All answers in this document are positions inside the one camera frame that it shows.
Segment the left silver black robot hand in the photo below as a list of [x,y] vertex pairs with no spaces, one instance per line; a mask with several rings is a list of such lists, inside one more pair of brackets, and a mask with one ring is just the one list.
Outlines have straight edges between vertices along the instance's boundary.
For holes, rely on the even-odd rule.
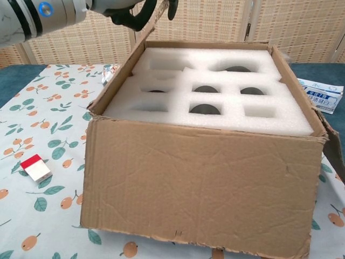
[[89,9],[110,17],[113,24],[123,25],[134,31],[141,31],[149,22],[157,4],[157,0],[146,0],[141,11],[133,15],[131,10],[135,5],[142,1],[130,0],[95,0],[89,6]]

